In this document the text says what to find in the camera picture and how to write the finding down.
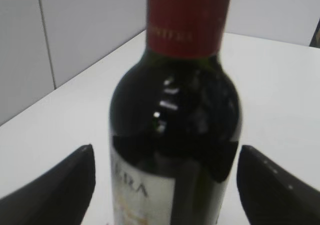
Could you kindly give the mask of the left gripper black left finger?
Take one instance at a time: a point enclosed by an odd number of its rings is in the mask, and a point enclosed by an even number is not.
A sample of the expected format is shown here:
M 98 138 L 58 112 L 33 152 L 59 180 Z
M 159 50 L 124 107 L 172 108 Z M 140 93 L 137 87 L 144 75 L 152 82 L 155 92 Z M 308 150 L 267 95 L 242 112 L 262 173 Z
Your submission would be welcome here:
M 96 186 L 93 146 L 82 145 L 0 200 L 2 225 L 80 225 Z

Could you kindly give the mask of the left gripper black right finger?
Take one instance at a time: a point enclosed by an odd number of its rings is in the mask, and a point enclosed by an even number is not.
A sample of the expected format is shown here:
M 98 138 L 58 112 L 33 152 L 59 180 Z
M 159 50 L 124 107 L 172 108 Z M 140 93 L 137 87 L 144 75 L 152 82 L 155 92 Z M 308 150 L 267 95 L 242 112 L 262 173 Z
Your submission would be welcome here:
M 318 225 L 320 192 L 251 145 L 239 154 L 237 189 L 251 225 Z

